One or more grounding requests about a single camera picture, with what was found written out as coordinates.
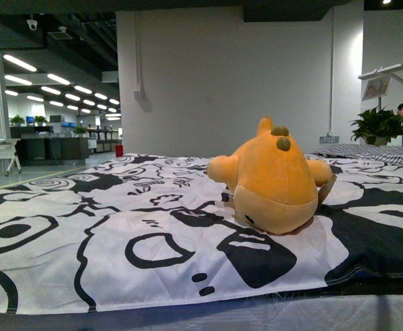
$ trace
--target trash can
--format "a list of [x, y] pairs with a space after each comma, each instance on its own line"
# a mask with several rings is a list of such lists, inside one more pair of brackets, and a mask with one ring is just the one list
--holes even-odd
[[123, 156], [123, 145], [116, 145], [116, 157]]

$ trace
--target bed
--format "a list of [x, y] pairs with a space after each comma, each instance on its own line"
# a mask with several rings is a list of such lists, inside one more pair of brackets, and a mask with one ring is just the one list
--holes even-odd
[[2, 188], [0, 330], [402, 330], [403, 149], [376, 149], [306, 154], [337, 180], [294, 235], [236, 219], [206, 158]]

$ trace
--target black and white bedsheet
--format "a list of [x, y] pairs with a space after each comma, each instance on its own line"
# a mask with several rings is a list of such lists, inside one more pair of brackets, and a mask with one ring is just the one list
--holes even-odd
[[322, 146], [312, 154], [324, 157], [348, 157], [351, 159], [365, 159], [382, 161], [403, 166], [403, 146], [374, 146], [341, 143]]
[[127, 154], [0, 189], [0, 312], [184, 305], [403, 278], [403, 166], [326, 159], [311, 224], [268, 235], [234, 217], [209, 159]]

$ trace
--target white table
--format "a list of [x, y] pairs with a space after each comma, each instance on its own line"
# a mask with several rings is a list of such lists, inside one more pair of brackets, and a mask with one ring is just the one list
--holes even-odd
[[20, 139], [0, 139], [0, 159], [9, 159], [10, 164], [8, 165], [6, 176], [9, 175], [11, 167], [16, 162], [19, 174], [22, 173], [21, 164], [19, 163], [19, 158], [16, 152], [16, 142]]

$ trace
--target wall socket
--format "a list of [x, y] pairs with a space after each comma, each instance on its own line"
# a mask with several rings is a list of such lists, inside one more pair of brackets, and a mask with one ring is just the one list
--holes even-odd
[[319, 143], [339, 143], [339, 136], [319, 137]]
[[145, 98], [145, 93], [142, 90], [134, 91], [134, 99], [142, 100]]

